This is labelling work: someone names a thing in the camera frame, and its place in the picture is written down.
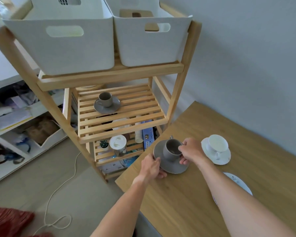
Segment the small potted plant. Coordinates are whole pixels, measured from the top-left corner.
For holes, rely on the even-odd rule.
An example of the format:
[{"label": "small potted plant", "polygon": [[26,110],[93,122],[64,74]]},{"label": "small potted plant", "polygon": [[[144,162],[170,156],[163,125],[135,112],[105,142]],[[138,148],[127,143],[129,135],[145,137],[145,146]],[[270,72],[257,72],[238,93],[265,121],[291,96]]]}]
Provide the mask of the small potted plant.
[{"label": "small potted plant", "polygon": [[100,146],[102,147],[103,150],[108,150],[109,149],[109,144],[107,140],[101,140],[100,141]]}]

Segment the power cord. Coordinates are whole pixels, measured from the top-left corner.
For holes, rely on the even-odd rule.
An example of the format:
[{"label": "power cord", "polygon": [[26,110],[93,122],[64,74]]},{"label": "power cord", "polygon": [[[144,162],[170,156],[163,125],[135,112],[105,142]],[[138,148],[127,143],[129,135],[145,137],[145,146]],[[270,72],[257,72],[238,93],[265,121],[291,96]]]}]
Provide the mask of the power cord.
[{"label": "power cord", "polygon": [[[49,198],[49,200],[48,200],[48,202],[47,202],[47,205],[46,205],[46,210],[45,210],[45,215],[44,215],[44,225],[42,226],[42,227],[40,227],[35,233],[34,233],[34,235],[36,235],[36,233],[41,229],[41,228],[44,228],[44,227],[54,227],[55,229],[65,229],[65,228],[67,228],[70,224],[71,224],[71,221],[72,221],[72,217],[71,217],[71,215],[64,215],[64,216],[62,216],[62,217],[60,217],[59,219],[57,219],[54,223],[52,223],[52,224],[47,224],[46,223],[46,215],[47,215],[47,210],[48,210],[48,205],[49,205],[49,202],[50,202],[50,200],[51,200],[51,198],[53,197],[53,195],[56,193],[56,191],[58,191],[65,183],[67,183],[68,181],[70,181],[73,177],[75,177],[75,175],[76,175],[76,173],[77,173],[77,159],[78,159],[78,156],[81,154],[81,152],[79,152],[79,154],[76,156],[76,160],[75,160],[75,163],[74,163],[74,175],[71,177],[71,178],[69,178],[69,179],[67,179],[64,183],[62,183],[61,184],[61,186],[59,186],[58,188],[57,188],[57,190],[55,190],[54,191],[54,193],[52,193],[52,195],[50,196],[50,198]],[[57,227],[56,226],[56,223],[58,222],[58,221],[60,221],[61,219],[63,219],[63,218],[65,218],[65,217],[69,217],[70,218],[70,221],[69,221],[69,223],[65,226],[65,227]]]}]

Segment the floor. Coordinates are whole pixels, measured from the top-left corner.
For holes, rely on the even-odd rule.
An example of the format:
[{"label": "floor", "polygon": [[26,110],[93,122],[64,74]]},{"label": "floor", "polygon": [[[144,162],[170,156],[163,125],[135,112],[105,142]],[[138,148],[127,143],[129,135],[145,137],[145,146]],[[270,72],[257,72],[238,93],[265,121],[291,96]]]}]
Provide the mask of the floor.
[{"label": "floor", "polygon": [[[34,221],[22,236],[33,235],[44,225],[43,218],[51,194],[74,174],[74,161],[79,153],[70,139],[65,139],[41,156],[0,181],[0,207],[34,211]],[[77,174],[51,199],[47,223],[53,223],[63,215],[71,215],[71,225],[63,230],[52,227],[43,229],[55,237],[88,237],[104,215],[122,195],[122,191],[110,180],[105,184],[82,155],[77,161]],[[66,226],[68,218],[58,225]],[[139,237],[160,236],[142,214],[136,228]]]}]

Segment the blue box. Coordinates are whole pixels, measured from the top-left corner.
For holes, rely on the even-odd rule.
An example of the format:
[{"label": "blue box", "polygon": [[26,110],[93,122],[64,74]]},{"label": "blue box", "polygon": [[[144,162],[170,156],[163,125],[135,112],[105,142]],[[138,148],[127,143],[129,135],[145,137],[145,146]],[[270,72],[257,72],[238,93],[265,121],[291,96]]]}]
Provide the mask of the blue box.
[{"label": "blue box", "polygon": [[144,140],[144,150],[146,150],[155,141],[152,127],[143,129],[143,140]]}]

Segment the gray cup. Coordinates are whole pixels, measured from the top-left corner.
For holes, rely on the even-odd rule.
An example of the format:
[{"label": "gray cup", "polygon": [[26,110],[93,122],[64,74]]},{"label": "gray cup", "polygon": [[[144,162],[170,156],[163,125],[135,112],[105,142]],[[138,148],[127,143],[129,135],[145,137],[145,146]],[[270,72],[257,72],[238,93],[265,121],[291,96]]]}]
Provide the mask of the gray cup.
[{"label": "gray cup", "polygon": [[113,104],[112,94],[109,92],[102,92],[99,95],[99,99],[96,100],[96,103],[103,107],[110,107]]},{"label": "gray cup", "polygon": [[163,148],[163,156],[168,161],[174,162],[182,155],[182,152],[179,151],[178,147],[183,145],[179,140],[173,139],[173,136],[167,140]]}]

